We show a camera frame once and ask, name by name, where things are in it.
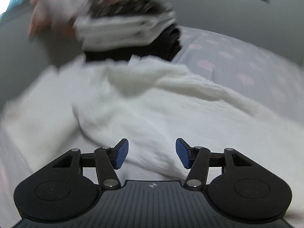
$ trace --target bed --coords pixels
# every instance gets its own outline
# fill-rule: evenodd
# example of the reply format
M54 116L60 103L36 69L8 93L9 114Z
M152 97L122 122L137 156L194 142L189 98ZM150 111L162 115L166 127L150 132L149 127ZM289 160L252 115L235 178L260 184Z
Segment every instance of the bed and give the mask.
M225 35L187 27L181 27L181 30L183 48L173 59L173 64L186 64L192 73L231 88L284 118L304 124L304 72L297 64ZM71 148L87 153L92 152L95 145L79 132L65 143L58 154ZM13 203L13 191L32 172L1 128L0 151L0 226L9 228L20 219ZM97 182L94 170L85 169L84 175ZM119 177L122 183L128 178ZM149 171L137 172L137 179L157 178Z

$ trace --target black gripper mount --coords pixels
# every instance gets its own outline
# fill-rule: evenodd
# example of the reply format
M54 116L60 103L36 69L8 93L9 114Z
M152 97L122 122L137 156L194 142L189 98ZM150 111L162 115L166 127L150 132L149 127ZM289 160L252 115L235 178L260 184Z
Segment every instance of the black gripper mount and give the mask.
M121 187L115 170L128 150L127 139L114 148L104 146L89 154L69 150L16 187L14 201L19 214L37 222L60 222L86 212L103 191ZM96 168L99 185L82 175L83 167Z
M179 138L176 152L184 167L191 169L184 188L204 192L209 203L229 218L266 223L282 218L291 203L286 182L233 148L212 153ZM221 167L222 174L206 185L209 167Z

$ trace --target pink dot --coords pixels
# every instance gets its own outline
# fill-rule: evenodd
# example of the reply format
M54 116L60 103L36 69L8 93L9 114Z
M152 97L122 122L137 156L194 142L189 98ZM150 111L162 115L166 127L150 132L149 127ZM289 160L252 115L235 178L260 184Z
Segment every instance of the pink dot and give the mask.
M191 38L191 36L188 35L188 34L185 34L185 35L182 36L182 38L189 39L189 38Z
M247 74L238 74L237 77L245 85L254 85L253 79L250 76L248 76Z
M189 49L193 49L193 50L199 50L199 49L201 49L202 48L202 46L201 45L189 45Z
M220 51L218 54L221 55L222 57L227 58L227 59L232 59L232 55L227 53L227 52Z
M270 89L270 91L276 99L285 100L285 94L282 93L279 89L273 87Z
M198 61L197 66L206 69L208 71L212 71L215 69L215 65L207 60Z
M218 45L218 42L212 41L212 40L206 40L206 42L213 44L213 45Z

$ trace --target metal pivot screw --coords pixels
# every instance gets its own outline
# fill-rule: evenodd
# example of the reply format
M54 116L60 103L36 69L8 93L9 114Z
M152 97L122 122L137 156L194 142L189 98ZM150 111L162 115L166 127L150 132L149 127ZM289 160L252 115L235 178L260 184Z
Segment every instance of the metal pivot screw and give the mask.
M199 187L202 185L202 182L197 179L190 179L186 182L186 184L190 187Z
M103 181L103 185L107 187L115 187L116 185L118 185L118 181L115 179L107 179Z

